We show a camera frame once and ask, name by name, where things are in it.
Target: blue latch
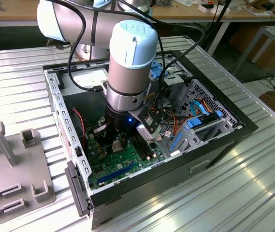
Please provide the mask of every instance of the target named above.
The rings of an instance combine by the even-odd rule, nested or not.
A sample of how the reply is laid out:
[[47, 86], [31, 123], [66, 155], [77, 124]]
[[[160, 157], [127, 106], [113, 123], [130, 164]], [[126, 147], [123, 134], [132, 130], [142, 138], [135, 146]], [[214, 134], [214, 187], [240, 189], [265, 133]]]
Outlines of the blue latch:
[[220, 118], [223, 117], [223, 113], [221, 111], [217, 110], [216, 113], [217, 113], [218, 117], [220, 117]]
[[151, 64], [151, 69], [158, 69], [159, 66], [160, 65], [157, 62], [153, 61], [152, 64]]
[[187, 121], [187, 125], [190, 127], [190, 128], [193, 128], [195, 126], [198, 126], [202, 124], [202, 122], [196, 117], [196, 118], [192, 118], [192, 119], [189, 119]]
[[157, 63], [155, 61], [153, 61], [151, 63], [150, 74], [153, 76], [153, 78], [155, 78], [155, 79], [159, 78], [162, 70], [163, 70], [163, 68], [159, 63]]

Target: white label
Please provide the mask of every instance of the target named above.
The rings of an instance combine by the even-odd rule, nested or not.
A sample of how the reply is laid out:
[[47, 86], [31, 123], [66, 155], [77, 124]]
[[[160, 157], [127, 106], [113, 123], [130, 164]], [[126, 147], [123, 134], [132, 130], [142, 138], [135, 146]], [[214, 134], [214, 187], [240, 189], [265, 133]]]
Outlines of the white label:
[[177, 150], [177, 151], [174, 151], [173, 153], [171, 153], [171, 156], [175, 156], [175, 155], [178, 155], [180, 153], [180, 151], [179, 150]]
[[87, 88], [100, 86], [102, 80], [108, 80], [102, 68], [86, 70], [85, 74], [74, 77], [74, 81], [76, 81], [77, 84]]
[[167, 137], [170, 137], [171, 133], [169, 131], [166, 131], [164, 135], [167, 136]]

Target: red wire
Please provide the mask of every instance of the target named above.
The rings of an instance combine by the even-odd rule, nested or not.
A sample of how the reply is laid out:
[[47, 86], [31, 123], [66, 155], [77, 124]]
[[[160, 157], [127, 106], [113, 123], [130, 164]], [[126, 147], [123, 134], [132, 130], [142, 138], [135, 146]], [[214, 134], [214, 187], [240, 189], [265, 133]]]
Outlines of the red wire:
[[79, 116], [79, 119], [81, 121], [81, 125], [83, 126], [83, 148], [85, 148], [85, 143], [86, 143], [86, 135], [85, 135], [85, 126], [84, 126], [84, 121], [83, 121], [83, 118], [82, 116], [80, 115], [80, 113], [78, 113], [77, 110], [75, 109], [72, 109], [75, 113], [77, 113], [77, 115]]

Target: wooden desk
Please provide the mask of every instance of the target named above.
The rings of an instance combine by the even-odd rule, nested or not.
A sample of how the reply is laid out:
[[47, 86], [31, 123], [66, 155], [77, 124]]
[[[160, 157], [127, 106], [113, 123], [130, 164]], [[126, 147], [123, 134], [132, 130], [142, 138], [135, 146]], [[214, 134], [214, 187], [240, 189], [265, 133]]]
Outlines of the wooden desk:
[[[0, 11], [0, 27], [3, 26], [37, 26], [36, 10], [39, 0], [2, 0], [2, 7], [6, 11]], [[174, 2], [171, 7], [154, 6], [152, 15], [165, 22], [189, 23], [189, 22], [211, 22], [213, 14], [205, 14], [196, 5], [187, 7], [178, 2]], [[268, 22], [275, 20], [275, 17], [256, 17], [246, 10], [231, 11], [222, 18], [222, 26], [215, 37], [209, 54], [213, 54], [222, 36], [231, 22]]]
[[[176, 1], [174, 1], [172, 7], [164, 7], [164, 6], [154, 6], [153, 9], [153, 16], [157, 19], [163, 19], [164, 21], [172, 20], [172, 22], [175, 22], [176, 20], [181, 20], [181, 22], [196, 22], [197, 20], [200, 20], [201, 22], [206, 20], [208, 22], [209, 20], [212, 20], [214, 18], [214, 14], [212, 13], [204, 13], [198, 9], [197, 5], [192, 5], [190, 7], [187, 7], [185, 5], [182, 5]], [[241, 9], [240, 11], [230, 11], [229, 14], [226, 14], [223, 16], [222, 21], [239, 21], [242, 20], [250, 20], [250, 21], [270, 21], [271, 17], [261, 16], [256, 17], [253, 14], [250, 14], [248, 11]]]
[[39, 0], [1, 0], [0, 22], [9, 22], [13, 26], [16, 21], [36, 21], [36, 11]]

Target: metal bracket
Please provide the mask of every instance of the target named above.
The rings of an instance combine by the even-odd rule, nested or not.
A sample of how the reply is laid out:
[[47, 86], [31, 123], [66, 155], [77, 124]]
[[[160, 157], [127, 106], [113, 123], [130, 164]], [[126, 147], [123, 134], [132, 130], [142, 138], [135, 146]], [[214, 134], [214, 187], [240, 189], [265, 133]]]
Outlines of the metal bracket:
[[89, 215], [91, 205], [88, 202], [87, 192], [80, 184], [78, 178], [79, 174], [77, 173], [77, 170], [72, 161], [68, 162], [68, 167], [64, 169], [64, 171], [72, 191], [78, 215], [80, 217]]

